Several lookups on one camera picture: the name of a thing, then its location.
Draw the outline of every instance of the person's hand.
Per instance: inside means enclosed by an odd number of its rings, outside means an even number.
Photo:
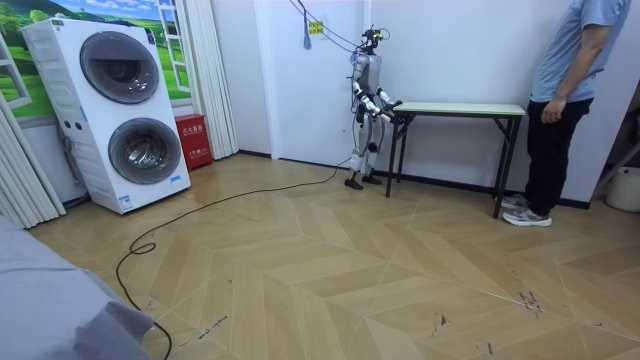
[[[553,98],[542,112],[543,124],[555,124],[562,118],[562,111],[567,106],[567,100],[562,98]]]

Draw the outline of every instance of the fire extinguisher cabinet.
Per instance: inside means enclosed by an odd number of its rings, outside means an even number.
[[[176,117],[176,125],[189,172],[197,167],[213,163],[209,151],[209,138],[207,137],[204,115],[178,116]]]

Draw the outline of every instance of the herringbone floor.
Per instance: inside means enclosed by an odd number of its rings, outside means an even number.
[[[236,155],[190,190],[118,216],[93,204],[32,234],[120,292],[138,234],[232,194],[332,170]],[[135,301],[173,335],[173,359],[640,358],[640,216],[596,202],[554,226],[493,220],[490,197],[415,183],[250,195],[164,227],[124,264]],[[144,347],[155,359],[158,330]]]

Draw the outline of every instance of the humanoid robot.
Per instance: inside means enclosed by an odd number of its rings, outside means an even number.
[[[373,177],[376,160],[380,153],[384,138],[385,125],[394,121],[391,112],[402,101],[393,101],[380,87],[380,68],[382,58],[373,52],[378,41],[384,40],[381,30],[369,29],[362,34],[366,42],[358,49],[360,52],[353,59],[353,93],[358,102],[356,121],[360,124],[358,144],[353,149],[349,167],[351,173],[344,185],[355,190],[363,187],[356,181],[358,173],[362,173],[362,181],[380,185],[382,182]],[[382,109],[375,103],[375,96],[380,98]]]

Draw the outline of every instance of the blue shirt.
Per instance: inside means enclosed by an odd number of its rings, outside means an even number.
[[[587,77],[567,98],[568,102],[591,99],[596,93],[596,75],[604,70],[613,45],[624,25],[631,0],[574,0],[562,19],[560,30],[538,66],[531,100],[551,101],[580,51],[582,30],[587,25],[611,26],[611,35]]]

